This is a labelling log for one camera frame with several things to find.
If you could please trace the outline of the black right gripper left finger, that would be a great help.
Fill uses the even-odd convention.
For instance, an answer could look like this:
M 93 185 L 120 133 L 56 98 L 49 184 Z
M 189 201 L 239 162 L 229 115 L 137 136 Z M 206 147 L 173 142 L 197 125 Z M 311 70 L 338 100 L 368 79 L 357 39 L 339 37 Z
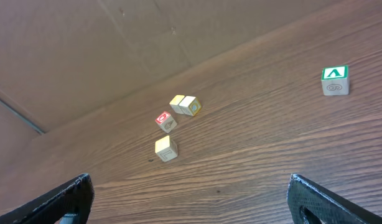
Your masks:
M 94 199 L 89 174 L 81 174 L 15 210 L 0 216 L 0 223 L 81 223 L 88 221 Z

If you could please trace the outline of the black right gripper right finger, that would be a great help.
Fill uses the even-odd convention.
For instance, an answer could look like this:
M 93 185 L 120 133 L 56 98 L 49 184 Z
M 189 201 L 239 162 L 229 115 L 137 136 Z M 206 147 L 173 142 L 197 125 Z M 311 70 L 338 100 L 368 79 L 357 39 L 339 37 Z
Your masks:
M 287 204 L 295 224 L 382 224 L 382 217 L 299 174 L 292 174 Z

